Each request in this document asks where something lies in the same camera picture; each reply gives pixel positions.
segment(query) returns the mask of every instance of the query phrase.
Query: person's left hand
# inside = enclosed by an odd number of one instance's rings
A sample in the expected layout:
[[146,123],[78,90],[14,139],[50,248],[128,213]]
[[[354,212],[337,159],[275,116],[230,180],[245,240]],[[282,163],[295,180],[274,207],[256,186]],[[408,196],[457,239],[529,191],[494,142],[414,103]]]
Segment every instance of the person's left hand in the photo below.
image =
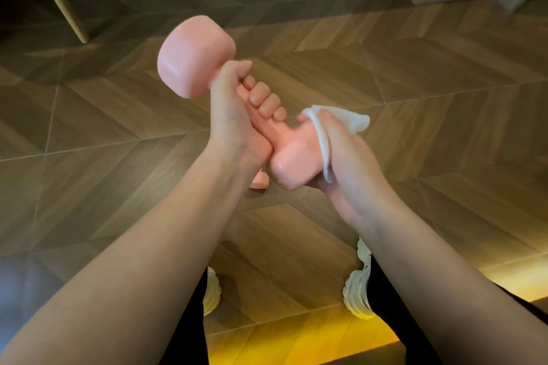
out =
[[255,130],[249,121],[242,99],[236,93],[241,83],[249,91],[249,99],[265,119],[283,121],[287,112],[280,99],[263,82],[255,83],[248,75],[251,61],[228,61],[211,87],[211,136],[223,157],[239,162],[247,175],[255,176],[272,154],[270,142]]

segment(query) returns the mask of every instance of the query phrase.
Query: hand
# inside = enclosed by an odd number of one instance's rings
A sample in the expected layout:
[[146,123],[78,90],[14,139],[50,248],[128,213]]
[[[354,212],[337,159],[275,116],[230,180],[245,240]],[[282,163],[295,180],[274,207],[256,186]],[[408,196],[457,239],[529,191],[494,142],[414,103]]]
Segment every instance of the hand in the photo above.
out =
[[211,87],[211,136],[209,143],[217,152],[239,162],[246,175],[255,176],[272,154],[272,146],[249,122],[242,99],[236,93],[241,83],[250,101],[265,119],[283,121],[287,112],[280,99],[263,82],[248,75],[251,61],[228,61]]
[[[299,123],[308,118],[297,117]],[[345,222],[354,228],[379,221],[382,211],[400,199],[382,174],[373,152],[358,135],[350,135],[343,122],[327,110],[319,112],[331,146],[335,182],[318,174],[309,186],[319,188],[331,200]]]

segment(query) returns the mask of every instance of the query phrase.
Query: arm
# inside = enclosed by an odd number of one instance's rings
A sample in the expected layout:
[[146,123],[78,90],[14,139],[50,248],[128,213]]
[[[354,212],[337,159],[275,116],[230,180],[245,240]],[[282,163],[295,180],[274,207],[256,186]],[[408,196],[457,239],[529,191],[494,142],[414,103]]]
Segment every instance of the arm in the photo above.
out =
[[[211,136],[175,189],[58,291],[0,364],[156,364],[221,233],[272,152],[252,129],[229,62],[211,89]],[[244,80],[263,115],[285,118],[264,84]]]
[[350,136],[329,112],[321,112],[320,120],[337,181],[319,178],[317,186],[372,251],[442,360],[547,363],[548,326],[472,268],[399,199],[363,140]]

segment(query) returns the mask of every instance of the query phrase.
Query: white shoe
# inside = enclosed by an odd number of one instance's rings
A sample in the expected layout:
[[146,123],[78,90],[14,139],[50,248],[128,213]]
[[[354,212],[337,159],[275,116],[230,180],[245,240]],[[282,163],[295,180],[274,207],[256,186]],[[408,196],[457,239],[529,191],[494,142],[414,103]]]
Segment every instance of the white shoe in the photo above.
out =
[[204,296],[204,316],[207,316],[219,305],[221,301],[221,284],[215,274],[215,270],[207,267],[207,289]]
[[371,274],[371,251],[364,244],[362,239],[358,240],[358,258],[363,262],[362,270],[355,270],[350,273],[342,289],[342,299],[350,312],[360,319],[371,319],[375,316],[367,301],[367,282]]

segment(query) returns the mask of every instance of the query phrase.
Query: pant leg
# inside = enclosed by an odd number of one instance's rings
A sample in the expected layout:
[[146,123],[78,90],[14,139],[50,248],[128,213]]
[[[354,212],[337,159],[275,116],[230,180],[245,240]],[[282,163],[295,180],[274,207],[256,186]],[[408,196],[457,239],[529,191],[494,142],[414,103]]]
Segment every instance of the pant leg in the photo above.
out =
[[[537,306],[517,297],[503,287],[500,288],[530,313],[548,325],[548,315]],[[374,257],[371,257],[371,274],[367,284],[367,300],[374,313],[390,326],[406,347],[407,365],[415,363],[443,363]]]
[[207,269],[202,274],[183,312],[160,365],[192,363],[209,365],[204,331],[203,299],[207,289]]

